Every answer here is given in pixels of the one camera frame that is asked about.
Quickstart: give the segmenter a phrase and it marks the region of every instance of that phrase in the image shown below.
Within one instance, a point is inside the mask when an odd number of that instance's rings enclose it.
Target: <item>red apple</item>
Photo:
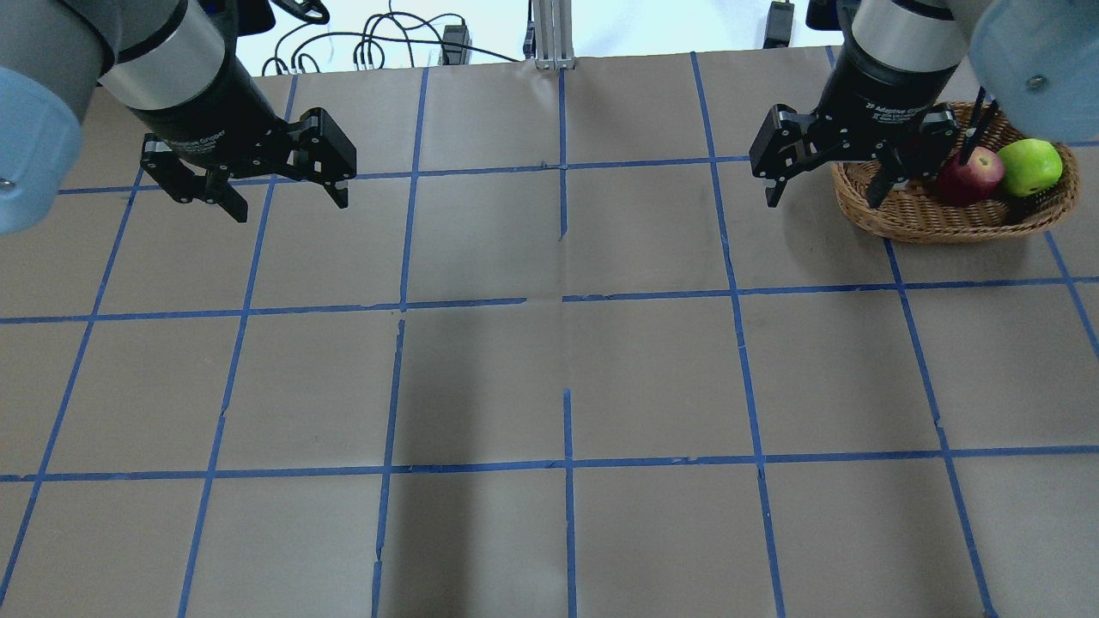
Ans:
[[[943,165],[935,181],[939,196],[957,208],[988,199],[1003,180],[1003,162],[992,151],[977,146],[965,165],[959,155]]]

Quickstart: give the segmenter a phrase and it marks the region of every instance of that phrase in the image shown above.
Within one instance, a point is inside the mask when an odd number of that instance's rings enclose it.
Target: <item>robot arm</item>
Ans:
[[[151,129],[141,166],[176,201],[217,203],[243,222],[230,178],[274,173],[322,185],[346,208],[355,146],[323,109],[292,124],[271,110],[235,56],[235,0],[225,33],[198,0],[0,3],[0,143],[18,146],[0,154],[0,233],[45,216],[97,80]]]
[[[813,0],[807,21],[842,29],[843,51],[817,108],[774,106],[752,144],[770,207],[790,178],[834,161],[881,162],[874,208],[895,184],[934,176],[958,131],[934,102],[967,51],[1024,133],[1099,133],[1099,0]]]

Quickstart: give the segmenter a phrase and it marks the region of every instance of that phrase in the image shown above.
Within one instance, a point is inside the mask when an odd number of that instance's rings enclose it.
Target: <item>blue tape grid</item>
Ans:
[[[290,95],[287,97],[286,111],[282,120],[290,120],[293,110],[293,99],[298,93],[298,76],[290,81]],[[264,249],[264,236],[267,233],[267,220],[270,216],[271,198],[275,196],[275,176],[267,179],[267,195],[264,198],[264,210],[259,216],[256,230],[256,244],[252,251],[252,265],[248,271],[248,285],[244,291],[244,306],[241,308],[241,321],[236,330],[236,343],[233,345],[233,357],[229,365],[229,376],[225,378],[225,393],[222,397],[221,413],[218,416],[218,428],[214,430],[213,444],[210,446],[210,460],[207,463],[206,478],[202,483],[202,497],[199,500],[199,512],[195,519],[195,533],[191,537],[191,549],[187,555],[187,570],[184,574],[184,585],[179,593],[178,618],[187,616],[187,604],[190,600],[191,582],[195,580],[195,565],[198,562],[199,547],[202,541],[202,529],[206,525],[206,514],[210,506],[210,492],[213,489],[214,471],[218,470],[218,455],[221,453],[221,439],[225,432],[225,412],[233,398],[233,386],[236,384],[236,369],[241,362],[241,351],[248,328],[248,316],[252,311],[252,296],[256,288],[256,273],[259,271],[259,255]]]
[[[831,47],[825,48],[830,63],[835,62],[835,56]],[[723,201],[721,197],[721,186],[720,179],[717,175],[717,165],[719,163],[729,162],[744,162],[747,161],[747,156],[717,156],[713,146],[713,135],[712,128],[710,125],[710,118],[706,102],[704,88],[702,84],[701,71],[699,70],[698,59],[695,54],[691,55],[692,69],[695,71],[696,86],[698,88],[699,103],[702,110],[702,118],[706,124],[707,133],[707,146],[708,156],[707,157],[696,157],[696,158],[673,158],[673,159],[647,159],[647,161],[620,161],[620,162],[600,162],[600,163],[582,163],[568,165],[566,162],[566,107],[565,107],[565,77],[564,71],[559,76],[558,82],[558,114],[559,114],[559,163],[557,165],[543,164],[540,166],[519,166],[519,167],[492,167],[492,168],[474,168],[474,169],[444,169],[444,170],[431,170],[431,172],[420,172],[419,170],[419,153],[420,143],[422,136],[423,126],[423,114],[424,114],[424,102],[426,97],[426,85],[428,85],[428,70],[423,71],[423,77],[421,81],[421,92],[420,101],[417,114],[417,142],[413,151],[413,165],[412,170],[404,173],[380,173],[380,174],[360,174],[356,176],[356,180],[370,180],[376,178],[409,178],[410,179],[410,195],[409,195],[409,212],[406,224],[406,241],[404,241],[404,254],[401,265],[401,298],[395,304],[379,304],[373,306],[317,306],[317,307],[284,307],[284,308],[263,308],[253,309],[251,307],[252,291],[255,285],[255,274],[258,265],[258,260],[262,251],[263,236],[266,230],[267,216],[270,207],[271,196],[274,187],[284,183],[291,183],[292,180],[286,178],[274,178],[274,179],[245,179],[236,180],[234,185],[249,186],[249,185],[264,185],[268,186],[267,196],[265,199],[264,211],[260,219],[259,230],[257,231],[257,240],[255,245],[255,251],[253,253],[252,271],[248,278],[248,288],[245,295],[245,305],[241,310],[214,310],[214,311],[176,311],[176,312],[148,312],[148,313],[100,313],[99,309],[102,304],[102,298],[107,289],[107,283],[110,277],[111,271],[113,269],[114,261],[118,255],[119,246],[122,241],[123,233],[126,228],[126,223],[130,218],[130,213],[133,208],[133,202],[136,195],[141,191],[152,191],[160,190],[159,187],[155,185],[141,185],[141,175],[134,181],[134,185],[129,187],[92,187],[92,188],[81,188],[81,189],[63,189],[59,195],[89,195],[89,194],[111,194],[111,192],[126,192],[130,194],[126,209],[123,213],[122,220],[119,225],[119,231],[115,235],[114,245],[112,247],[110,257],[107,263],[107,267],[103,273],[103,277],[100,283],[99,290],[97,293],[96,302],[93,309],[89,314],[81,316],[42,316],[42,317],[26,317],[26,318],[0,318],[0,325],[2,324],[20,324],[20,323],[52,323],[52,322],[85,322],[87,327],[85,329],[84,338],[81,339],[80,346],[77,352],[77,357],[74,362],[73,369],[69,375],[68,383],[66,385],[65,395],[62,399],[57,417],[55,419],[53,429],[51,431],[49,439],[46,444],[45,453],[43,454],[42,463],[40,464],[37,473],[33,475],[0,475],[0,483],[31,483],[32,490],[31,496],[27,500],[27,506],[24,511],[23,519],[20,525],[19,532],[16,534],[15,543],[12,548],[11,555],[9,558],[7,567],[4,570],[4,575],[2,582],[0,582],[0,604],[3,603],[3,598],[7,595],[8,587],[11,582],[12,573],[19,558],[19,552],[22,547],[23,540],[26,534],[27,527],[30,525],[31,516],[34,511],[34,506],[41,490],[43,483],[51,482],[64,482],[64,481],[75,481],[75,482],[96,482],[96,481],[136,481],[136,479],[182,479],[182,478],[202,478],[204,479],[202,499],[200,504],[199,517],[196,521],[196,530],[191,544],[191,553],[188,559],[188,567],[185,576],[184,588],[180,595],[180,606],[179,606],[179,617],[186,615],[187,599],[189,596],[189,589],[191,580],[193,577],[195,563],[197,561],[199,542],[202,533],[202,526],[204,521],[206,509],[209,505],[210,489],[214,478],[269,478],[269,477],[296,477],[296,476],[343,476],[343,475],[381,475],[382,477],[382,494],[379,505],[379,519],[378,519],[378,536],[377,536],[377,551],[378,560],[375,564],[374,573],[374,608],[373,615],[377,616],[378,608],[378,596],[380,592],[380,576],[381,576],[381,550],[385,541],[385,529],[387,521],[387,498],[388,498],[388,487],[389,479],[392,474],[460,474],[460,473],[476,473],[476,472],[501,472],[501,471],[515,471],[515,470],[546,470],[546,468],[564,468],[566,471],[566,536],[568,543],[568,594],[569,594],[569,616],[575,617],[577,615],[577,602],[576,602],[576,540],[575,540],[575,505],[573,496],[573,473],[576,468],[597,468],[597,467],[635,467],[635,466],[681,466],[681,465],[755,465],[758,471],[758,483],[761,492],[761,506],[763,509],[765,533],[768,549],[768,561],[771,567],[773,576],[773,587],[776,596],[776,605],[778,607],[778,615],[785,616],[785,607],[782,605],[781,598],[781,583],[779,580],[777,555],[775,552],[774,544],[774,530],[770,526],[769,517],[769,504],[767,499],[767,488],[766,488],[766,475],[765,465],[771,464],[784,464],[784,463],[810,463],[810,462],[857,462],[857,461],[893,461],[893,460],[912,460],[912,459],[942,459],[946,465],[947,473],[951,478],[951,487],[954,492],[954,497],[956,506],[958,507],[958,516],[963,522],[964,536],[969,550],[970,560],[973,562],[973,567],[975,571],[975,576],[978,581],[978,587],[981,595],[981,600],[985,605],[985,610],[989,616],[996,616],[996,611],[992,608],[991,599],[989,598],[987,585],[984,581],[984,574],[981,571],[979,556],[977,555],[976,545],[973,540],[973,533],[969,529],[968,518],[965,511],[964,500],[962,499],[961,488],[957,483],[956,473],[954,472],[953,460],[965,459],[965,457],[999,457],[999,456],[1037,456],[1037,455],[1074,455],[1074,454],[1099,454],[1099,445],[1092,444],[1079,444],[1079,445],[1064,445],[1064,446],[1019,446],[1019,448],[1001,448],[1001,449],[961,449],[953,450],[950,448],[946,440],[945,432],[936,427],[936,431],[940,434],[941,448],[937,451],[889,451],[889,452],[847,452],[847,453],[793,453],[793,454],[765,454],[763,451],[762,443],[758,435],[758,422],[755,415],[754,396],[751,389],[751,369],[748,364],[747,350],[744,345],[744,333],[743,324],[740,319],[740,300],[741,296],[755,296],[755,295],[787,295],[787,294],[831,294],[831,293],[846,293],[846,291],[865,291],[865,290],[895,290],[901,298],[902,309],[904,309],[906,320],[909,324],[910,335],[913,342],[913,351],[918,357],[918,364],[921,368],[921,376],[924,379],[925,390],[929,397],[929,405],[932,410],[932,416],[934,420],[939,419],[937,404],[934,400],[934,390],[931,384],[930,374],[926,369],[926,364],[923,358],[922,346],[919,342],[919,333],[915,329],[914,320],[912,319],[911,308],[908,304],[907,290],[911,289],[952,289],[952,288],[979,288],[979,287],[1013,287],[1013,286],[1050,286],[1050,285],[1065,285],[1069,290],[1077,311],[1080,316],[1080,321],[1087,332],[1089,342],[1096,352],[1097,357],[1099,357],[1099,342],[1097,342],[1097,336],[1095,329],[1091,324],[1087,310],[1080,299],[1077,286],[1079,285],[1090,285],[1099,284],[1099,277],[1073,277],[1065,264],[1063,256],[1061,255],[1059,249],[1053,235],[1046,232],[1046,240],[1050,250],[1056,261],[1058,268],[1061,269],[1061,278],[1035,278],[1035,279],[998,279],[998,280],[985,280],[985,282],[934,282],[934,283],[906,283],[903,282],[899,266],[897,265],[896,255],[893,254],[891,244],[886,242],[887,255],[890,260],[890,265],[893,268],[893,283],[886,284],[870,284],[870,285],[852,285],[852,286],[790,286],[790,287],[769,287],[769,288],[745,288],[740,289],[735,285],[735,275],[733,272],[733,265],[729,253],[729,239],[728,231],[725,229],[725,222],[723,217]],[[289,117],[290,109],[292,107],[293,97],[297,90],[297,77],[295,77],[291,82],[290,98],[287,104],[287,114]],[[1072,147],[1096,147],[1099,146],[1099,142],[1078,142],[1069,144]],[[543,172],[546,169],[558,169],[560,174],[560,233],[562,236],[567,232],[568,229],[568,210],[567,210],[567,183],[566,183],[566,172],[569,168],[577,169],[602,169],[602,168],[618,168],[618,167],[648,167],[648,166],[671,166],[671,165],[702,165],[708,164],[711,167],[711,176],[713,180],[714,199],[718,208],[718,219],[719,228],[721,231],[721,240],[723,246],[723,257],[725,258],[726,275],[730,279],[729,289],[720,290],[688,290],[688,291],[665,291],[665,293],[641,293],[641,294],[613,294],[613,295],[586,295],[586,296],[565,296],[563,301],[565,302],[593,302],[593,301],[614,301],[614,300],[644,300],[644,299],[665,299],[665,298],[707,298],[707,297],[729,297],[733,302],[734,322],[736,329],[736,338],[739,350],[741,354],[741,366],[743,371],[743,377],[745,380],[745,391],[748,398],[748,409],[750,409],[750,422],[752,424],[753,432],[753,454],[751,455],[714,455],[714,456],[703,456],[703,457],[633,457],[633,459],[597,459],[597,460],[574,460],[571,453],[571,397],[570,393],[565,394],[565,457],[563,460],[539,460],[539,461],[520,461],[520,462],[495,462],[495,463],[484,463],[484,464],[460,464],[460,465],[407,465],[407,466],[395,466],[392,465],[392,440],[393,431],[396,429],[396,412],[397,412],[397,393],[399,389],[400,379],[400,362],[402,354],[402,343],[404,334],[404,321],[401,320],[398,332],[397,340],[397,351],[395,356],[395,369],[393,369],[393,385],[390,401],[390,418],[389,428],[387,433],[387,455],[386,464],[382,466],[352,466],[352,467],[315,467],[315,468],[273,468],[273,470],[217,470],[217,457],[220,450],[221,437],[224,430],[224,408],[227,407],[230,398],[232,396],[233,382],[235,379],[236,366],[240,360],[241,347],[243,346],[244,333],[247,324],[248,316],[253,314],[287,314],[287,313],[312,313],[312,312],[346,312],[346,311],[389,311],[389,310],[400,310],[401,312],[417,309],[440,309],[440,308],[451,308],[451,307],[482,307],[482,306],[503,306],[503,305],[519,305],[525,302],[524,298],[498,298],[498,299],[470,299],[470,300],[453,300],[453,301],[437,301],[437,302],[409,302],[408,301],[408,269],[411,256],[411,240],[412,240],[412,229],[414,222],[414,206],[415,206],[415,190],[418,179],[420,177],[439,177],[439,176],[456,176],[456,175],[480,175],[480,174],[515,174],[515,173],[533,173]],[[56,443],[57,434],[62,427],[62,421],[64,420],[65,410],[68,406],[68,401],[71,397],[73,388],[75,387],[77,376],[79,374],[80,364],[82,362],[85,352],[87,350],[88,341],[91,336],[91,331],[96,322],[99,321],[125,321],[125,320],[158,320],[158,319],[192,319],[192,318],[223,318],[223,317],[236,317],[241,320],[241,325],[237,332],[237,341],[234,347],[233,361],[231,363],[230,375],[226,379],[226,387],[223,397],[223,413],[219,418],[218,427],[214,432],[214,440],[211,446],[210,461],[208,463],[207,470],[204,471],[142,471],[142,472],[97,472],[97,473],[47,473],[46,468],[48,466],[48,461],[53,452],[54,444]]]
[[[130,213],[133,211],[134,200],[137,197],[137,187],[141,186],[141,179],[144,173],[142,170],[137,172],[137,176],[134,178],[134,184],[130,188],[130,199],[126,200],[126,208],[122,212],[122,220],[119,222],[119,231],[114,235],[114,245],[111,246],[111,254],[107,258],[107,266],[103,268],[103,277],[99,282],[99,289],[96,291],[96,302],[91,308],[91,317],[99,314],[99,308],[103,304],[103,295],[107,293],[107,283],[111,278],[111,272],[114,269],[114,261],[119,256],[119,246],[122,244],[122,234],[126,231],[126,223],[130,222]],[[96,325],[93,320],[88,321],[88,325],[84,329],[84,336],[80,339],[80,347],[77,350],[76,360],[73,362],[73,371],[69,372],[68,382],[65,385],[65,395],[62,397],[62,402],[57,409],[57,416],[54,419],[54,426],[49,430],[49,439],[46,441],[46,449],[42,454],[42,462],[38,464],[38,472],[34,477],[34,486],[31,488],[31,496],[26,501],[26,508],[23,510],[23,519],[19,525],[19,532],[15,534],[15,543],[12,547],[11,554],[8,558],[8,565],[4,567],[3,580],[0,580],[0,606],[3,605],[4,597],[8,596],[8,586],[11,585],[12,574],[15,572],[15,563],[19,561],[20,550],[23,548],[23,540],[26,538],[26,529],[31,525],[31,517],[34,515],[34,506],[38,499],[38,492],[42,490],[42,483],[45,479],[46,468],[49,466],[49,459],[54,454],[54,445],[57,443],[57,434],[62,430],[62,422],[65,420],[65,411],[68,409],[69,399],[73,397],[73,388],[76,386],[77,376],[80,374],[80,364],[84,362],[85,352],[88,351],[88,341],[91,339],[92,328]]]
[[[695,85],[698,88],[698,101],[702,111],[702,124],[706,129],[706,148],[709,154],[710,177],[713,181],[713,201],[717,206],[718,229],[721,232],[721,252],[725,261],[725,275],[729,278],[730,298],[733,301],[733,324],[736,330],[736,349],[740,352],[741,374],[744,380],[744,396],[747,400],[748,424],[752,429],[752,450],[756,464],[756,481],[759,488],[759,506],[763,511],[764,540],[767,545],[767,562],[770,566],[770,582],[775,594],[775,607],[778,618],[786,618],[786,603],[782,599],[782,580],[778,570],[778,550],[775,547],[775,527],[770,517],[770,496],[767,490],[767,460],[764,455],[763,439],[759,437],[759,419],[756,416],[755,390],[752,386],[752,368],[748,362],[747,343],[744,340],[744,323],[741,319],[741,298],[736,287],[736,273],[729,251],[729,231],[725,228],[725,206],[721,196],[721,179],[718,175],[717,153],[713,146],[713,128],[710,124],[710,109],[706,101],[706,88],[702,85],[702,71],[698,66],[698,54],[690,54],[691,68],[695,71]]]

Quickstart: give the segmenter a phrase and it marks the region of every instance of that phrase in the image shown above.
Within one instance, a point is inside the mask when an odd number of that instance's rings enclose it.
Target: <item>apple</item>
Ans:
[[[1003,190],[1015,197],[1032,196],[1057,184],[1064,165],[1053,144],[1028,137],[998,153],[1003,162]]]
[[[1003,163],[992,151],[977,146],[965,165],[959,157],[961,153],[951,157],[935,181],[940,197],[957,208],[988,199],[1003,179]]]

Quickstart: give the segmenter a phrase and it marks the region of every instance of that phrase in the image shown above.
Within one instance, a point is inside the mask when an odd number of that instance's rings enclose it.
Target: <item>wicker basket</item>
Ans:
[[[969,125],[973,103],[951,103],[961,126]],[[999,151],[1024,135],[998,114],[980,140],[980,145]],[[962,145],[958,135],[954,152]],[[1052,188],[1028,198],[1007,198],[999,192],[965,208],[943,203],[934,188],[912,180],[904,189],[889,192],[877,210],[866,203],[866,187],[879,163],[835,163],[832,178],[843,213],[859,228],[882,238],[909,243],[972,243],[1024,236],[1045,230],[1079,201],[1079,169],[1073,152],[1056,144],[1064,173]]]

